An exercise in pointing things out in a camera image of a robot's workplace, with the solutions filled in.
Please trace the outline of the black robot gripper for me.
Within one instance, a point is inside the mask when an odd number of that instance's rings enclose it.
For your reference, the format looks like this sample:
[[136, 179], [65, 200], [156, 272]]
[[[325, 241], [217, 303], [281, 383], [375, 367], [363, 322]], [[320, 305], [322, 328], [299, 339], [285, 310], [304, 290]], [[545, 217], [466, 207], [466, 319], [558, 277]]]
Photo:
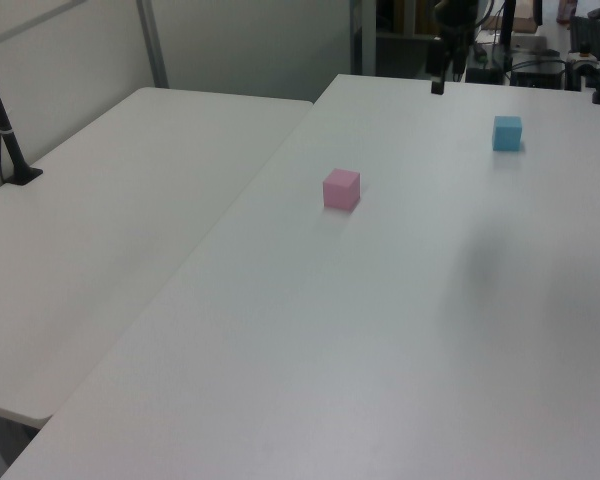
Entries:
[[[431, 93], [444, 94], [447, 50], [443, 38], [471, 36], [475, 30], [478, 1], [442, 0], [433, 7], [433, 18], [438, 36], [429, 42], [427, 50], [427, 74], [431, 80]], [[451, 49], [452, 78], [460, 81], [466, 68], [466, 45], [457, 40]]]

